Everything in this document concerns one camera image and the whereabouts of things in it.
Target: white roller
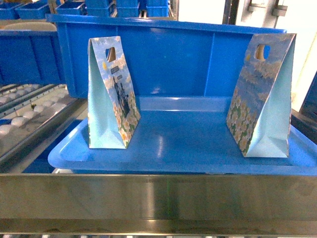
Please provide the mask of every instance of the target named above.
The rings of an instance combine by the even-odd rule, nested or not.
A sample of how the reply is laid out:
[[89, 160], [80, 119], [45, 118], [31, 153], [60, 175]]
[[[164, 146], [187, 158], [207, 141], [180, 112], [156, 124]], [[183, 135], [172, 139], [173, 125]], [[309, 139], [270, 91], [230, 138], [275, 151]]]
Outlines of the white roller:
[[38, 89], [38, 88], [40, 88], [40, 85], [39, 84], [32, 84], [31, 88]]
[[66, 104], [63, 103], [55, 103], [54, 104], [54, 109], [59, 112], [60, 110], [62, 110], [64, 107], [66, 107]]
[[7, 135], [14, 128], [16, 128], [16, 126], [14, 126], [14, 125], [1, 125], [0, 126], [0, 135]]
[[29, 120], [28, 118], [16, 117], [12, 119], [11, 125], [20, 127], [20, 126], [23, 126], [28, 120]]
[[51, 100], [52, 102], [57, 103], [57, 102], [60, 100], [60, 97], [52, 97], [52, 98], [50, 98], [50, 100]]
[[11, 98], [8, 97], [8, 96], [4, 96], [4, 97], [0, 97], [0, 103], [7, 103], [7, 102], [10, 102], [11, 101]]
[[10, 93], [8, 94], [8, 97], [11, 98], [12, 100], [18, 98], [18, 95], [16, 93]]
[[23, 114], [23, 117], [24, 118], [28, 118], [28, 119], [32, 119], [33, 117], [35, 117], [37, 114], [39, 114], [38, 112], [35, 112], [35, 111], [28, 111], [28, 112], [25, 112]]
[[24, 88], [24, 91], [26, 91], [27, 93], [30, 93], [30, 92], [32, 92], [34, 89], [33, 88], [31, 88], [31, 87], [26, 87], [26, 88]]
[[44, 107], [50, 107], [51, 105], [53, 105], [55, 102], [53, 102], [53, 101], [45, 101], [45, 102], [43, 102], [43, 106]]
[[23, 89], [20, 89], [20, 90], [16, 91], [16, 94], [21, 97], [21, 96], [26, 94], [26, 91]]
[[35, 112], [38, 112], [38, 113], [41, 113], [44, 109], [45, 109], [44, 106], [36, 106], [36, 107], [34, 108], [34, 111], [35, 111]]
[[58, 96], [59, 98], [64, 98], [66, 95], [68, 95], [67, 92], [62, 92], [62, 93], [59, 93], [57, 96]]

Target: stainless steel rail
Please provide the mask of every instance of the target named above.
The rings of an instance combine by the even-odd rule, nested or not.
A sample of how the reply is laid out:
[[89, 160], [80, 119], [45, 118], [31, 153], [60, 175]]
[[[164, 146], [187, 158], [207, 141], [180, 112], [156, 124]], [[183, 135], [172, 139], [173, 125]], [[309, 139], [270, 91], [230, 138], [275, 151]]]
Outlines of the stainless steel rail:
[[317, 178], [0, 175], [0, 233], [316, 236]]

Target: metal frame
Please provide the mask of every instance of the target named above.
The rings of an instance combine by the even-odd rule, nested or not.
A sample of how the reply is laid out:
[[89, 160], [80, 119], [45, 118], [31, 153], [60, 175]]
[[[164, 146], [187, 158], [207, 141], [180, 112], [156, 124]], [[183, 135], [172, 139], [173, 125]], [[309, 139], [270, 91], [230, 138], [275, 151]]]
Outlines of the metal frame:
[[0, 232], [315, 236], [316, 187], [291, 176], [6, 174]]

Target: blue plastic crate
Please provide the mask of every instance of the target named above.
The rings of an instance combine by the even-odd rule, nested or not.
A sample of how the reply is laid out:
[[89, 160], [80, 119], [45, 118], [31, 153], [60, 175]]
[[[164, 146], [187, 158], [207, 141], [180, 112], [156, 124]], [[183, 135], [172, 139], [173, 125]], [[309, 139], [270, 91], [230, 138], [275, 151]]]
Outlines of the blue plastic crate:
[[257, 33], [285, 30], [139, 18], [48, 15], [56, 22], [72, 97], [87, 98], [88, 40], [120, 36], [137, 95], [232, 96]]
[[117, 7], [118, 17], [139, 17], [139, 6], [137, 7]]
[[50, 7], [44, 2], [28, 3], [16, 9], [21, 19], [45, 19], [45, 14], [50, 13]]
[[110, 17], [114, 12], [115, 5], [110, 4], [107, 8], [87, 8], [89, 16]]
[[4, 2], [0, 4], [0, 20], [18, 19], [19, 15], [15, 12], [15, 9], [22, 4], [17, 2]]
[[147, 6], [168, 6], [168, 0], [147, 0]]
[[56, 8], [58, 14], [65, 15], [86, 15], [86, 5], [84, 2], [67, 1]]
[[85, 0], [87, 8], [108, 8], [112, 0]]
[[168, 16], [168, 6], [147, 7], [148, 17], [165, 17]]
[[138, 0], [116, 0], [117, 7], [138, 7]]
[[65, 83], [56, 31], [0, 31], [0, 84]]

